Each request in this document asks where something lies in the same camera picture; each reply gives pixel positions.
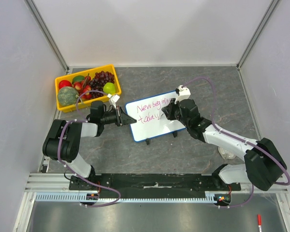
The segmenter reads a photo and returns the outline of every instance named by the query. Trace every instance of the grapes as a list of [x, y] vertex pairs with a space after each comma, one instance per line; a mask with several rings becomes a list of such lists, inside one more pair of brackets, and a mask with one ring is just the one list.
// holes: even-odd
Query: grapes
[[[111, 82], [115, 83], [114, 81], [115, 76], [111, 72], [96, 72], [95, 78], [93, 78], [89, 85], [91, 86], [92, 90], [95, 91], [103, 91], [103, 87], [106, 83]], [[102, 97], [102, 93], [92, 92], [91, 93], [91, 99]]]

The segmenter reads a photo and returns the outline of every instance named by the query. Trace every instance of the whiteboard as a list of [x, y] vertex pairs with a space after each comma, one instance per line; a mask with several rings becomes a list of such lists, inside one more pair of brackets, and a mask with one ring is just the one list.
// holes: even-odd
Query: whiteboard
[[171, 98], [176, 97], [177, 94], [172, 91], [126, 104], [127, 114], [137, 120], [136, 123], [130, 124], [134, 141], [144, 141], [185, 128], [177, 120], [168, 120], [161, 111], [162, 107], [169, 104]]

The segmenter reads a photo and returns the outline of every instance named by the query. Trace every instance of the black base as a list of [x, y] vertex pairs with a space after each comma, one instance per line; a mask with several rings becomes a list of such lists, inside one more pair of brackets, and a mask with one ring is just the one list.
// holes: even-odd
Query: black base
[[172, 134], [173, 134], [174, 138], [176, 138], [178, 136], [177, 131], [173, 131]]
[[[95, 183], [111, 187], [122, 198], [204, 198], [205, 191], [229, 191], [228, 185], [216, 186], [217, 180], [202, 174], [97, 174]], [[154, 185], [165, 188], [144, 188]], [[240, 191], [240, 184], [231, 184], [232, 191]], [[71, 176], [69, 190], [97, 190], [96, 187]], [[100, 198], [116, 198], [117, 194], [102, 189]]]

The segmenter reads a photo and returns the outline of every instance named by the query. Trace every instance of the yellow plastic tray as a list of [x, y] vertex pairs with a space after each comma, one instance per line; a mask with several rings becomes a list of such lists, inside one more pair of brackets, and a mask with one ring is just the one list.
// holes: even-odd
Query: yellow plastic tray
[[[66, 75], [66, 76], [57, 77], [55, 79], [57, 109], [60, 110], [60, 111], [65, 112], [65, 113], [73, 111], [73, 110], [76, 110], [75, 105], [62, 106], [62, 105], [59, 104], [58, 99], [57, 99], [57, 95], [58, 95], [58, 91], [59, 91], [58, 85], [59, 85], [60, 81], [68, 80], [68, 81], [70, 81], [72, 83], [72, 80], [73, 80], [73, 78], [75, 76], [78, 76], [78, 75], [87, 76], [88, 74], [89, 74], [89, 76], [91, 76], [91, 78], [94, 78], [96, 73], [99, 73], [101, 71], [110, 72], [110, 73], [114, 74], [114, 81], [115, 81], [114, 85], [115, 85], [115, 89], [116, 89], [116, 93], [115, 94], [120, 95], [121, 94], [121, 88], [120, 88], [119, 81], [118, 81], [118, 78], [117, 78], [117, 75], [116, 75], [116, 72], [115, 72], [114, 65], [113, 64], [108, 64], [108, 65], [97, 67], [97, 68], [94, 68], [94, 69], [88, 69], [88, 70], [85, 70], [85, 71], [76, 72], [76, 73], [69, 74], [69, 75]], [[81, 101], [79, 101], [78, 108], [81, 109], [81, 108], [85, 108], [87, 106], [90, 106], [93, 101], [107, 102], [108, 100], [109, 100], [109, 98], [107, 96], [103, 96], [103, 97], [99, 97], [99, 98], [83, 101], [83, 103], [81, 103]]]

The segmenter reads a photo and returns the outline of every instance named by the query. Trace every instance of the red marker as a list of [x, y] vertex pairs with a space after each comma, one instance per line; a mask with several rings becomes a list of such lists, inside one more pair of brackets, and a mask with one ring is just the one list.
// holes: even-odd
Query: red marker
[[258, 214], [258, 227], [259, 227], [259, 232], [262, 232], [262, 220], [261, 220], [261, 215]]

